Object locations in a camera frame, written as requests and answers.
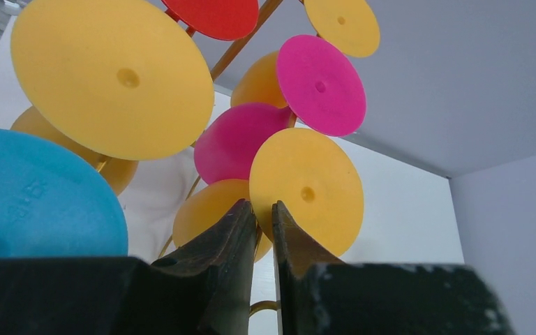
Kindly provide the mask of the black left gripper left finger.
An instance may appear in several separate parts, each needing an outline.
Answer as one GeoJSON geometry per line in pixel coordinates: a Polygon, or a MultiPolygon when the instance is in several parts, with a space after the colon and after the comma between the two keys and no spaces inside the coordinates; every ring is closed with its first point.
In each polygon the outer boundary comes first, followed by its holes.
{"type": "Polygon", "coordinates": [[[150,264],[0,259],[0,334],[245,334],[255,239],[251,204],[238,200],[150,264]]]}

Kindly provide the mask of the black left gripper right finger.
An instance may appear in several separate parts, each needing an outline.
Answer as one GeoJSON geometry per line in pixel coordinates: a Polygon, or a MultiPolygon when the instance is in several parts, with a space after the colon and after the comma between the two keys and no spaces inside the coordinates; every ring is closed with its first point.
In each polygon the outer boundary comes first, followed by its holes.
{"type": "Polygon", "coordinates": [[[465,265],[344,262],[273,205],[281,334],[512,334],[495,292],[465,265]]]}

